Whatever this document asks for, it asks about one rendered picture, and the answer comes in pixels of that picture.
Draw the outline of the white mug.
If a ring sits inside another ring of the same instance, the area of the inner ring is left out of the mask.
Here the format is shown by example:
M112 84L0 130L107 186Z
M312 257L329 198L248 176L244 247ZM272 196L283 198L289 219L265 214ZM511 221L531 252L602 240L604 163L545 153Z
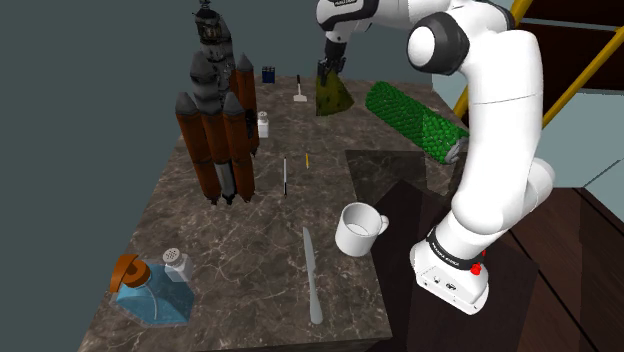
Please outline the white mug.
M388 225L388 217L381 215L374 207L361 202L350 203L339 217L335 243L348 256L364 256Z

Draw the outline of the green bumpy roll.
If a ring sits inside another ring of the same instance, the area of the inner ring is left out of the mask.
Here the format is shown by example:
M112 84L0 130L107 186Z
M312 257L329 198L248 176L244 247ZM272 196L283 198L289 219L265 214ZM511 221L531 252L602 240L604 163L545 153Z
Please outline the green bumpy roll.
M469 133L389 83L376 82L365 106L440 164L453 164Z

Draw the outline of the grey knife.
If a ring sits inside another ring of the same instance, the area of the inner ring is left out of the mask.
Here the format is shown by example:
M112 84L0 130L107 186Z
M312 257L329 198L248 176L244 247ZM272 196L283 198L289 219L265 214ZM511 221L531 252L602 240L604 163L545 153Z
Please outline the grey knife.
M318 325L323 322L323 312L320 305L315 280L315 253L313 249L311 235L307 227L303 228L303 241L309 283L310 321L313 324Z

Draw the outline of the brown and grey rocket model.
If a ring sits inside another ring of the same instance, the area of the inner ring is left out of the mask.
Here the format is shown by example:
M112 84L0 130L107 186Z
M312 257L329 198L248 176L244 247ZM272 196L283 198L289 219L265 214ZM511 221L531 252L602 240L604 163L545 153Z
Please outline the brown and grey rocket model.
M211 0L198 0L200 49L192 56L192 94L180 92L175 115L203 195L213 204L255 194L252 158L259 147L253 64L234 58L231 33Z

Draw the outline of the dark robot stand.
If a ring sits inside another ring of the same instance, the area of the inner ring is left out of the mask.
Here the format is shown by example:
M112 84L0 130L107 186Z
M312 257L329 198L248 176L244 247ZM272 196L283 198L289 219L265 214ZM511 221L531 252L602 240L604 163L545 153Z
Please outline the dark robot stand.
M480 275L489 294L464 313L454 305L466 293L458 281L434 268L420 287L410 249L447 213L436 196L398 181L377 203L389 227L372 257L393 336L366 352L517 352L538 266L501 242L486 250Z

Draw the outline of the clear shaker with silver lid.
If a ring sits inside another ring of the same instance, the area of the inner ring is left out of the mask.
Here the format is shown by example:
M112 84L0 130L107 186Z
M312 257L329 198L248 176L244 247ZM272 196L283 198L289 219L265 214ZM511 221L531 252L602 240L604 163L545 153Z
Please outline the clear shaker with silver lid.
M190 256L178 248L169 248L162 255L164 271L172 282L190 282L193 263Z

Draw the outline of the yellow railing staircase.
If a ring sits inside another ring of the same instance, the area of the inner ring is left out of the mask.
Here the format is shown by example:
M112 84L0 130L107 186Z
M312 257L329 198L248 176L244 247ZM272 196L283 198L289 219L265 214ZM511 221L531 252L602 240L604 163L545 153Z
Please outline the yellow railing staircase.
M548 124L581 89L624 92L624 0L514 0L539 42Z

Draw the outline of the blue bottle with brown cap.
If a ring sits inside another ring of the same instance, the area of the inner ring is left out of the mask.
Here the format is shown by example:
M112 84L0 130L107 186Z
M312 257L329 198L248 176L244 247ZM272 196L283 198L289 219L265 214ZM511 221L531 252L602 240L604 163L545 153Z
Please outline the blue bottle with brown cap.
M180 326L189 322L194 293L164 265L137 254L121 255L113 269L112 302L145 326Z

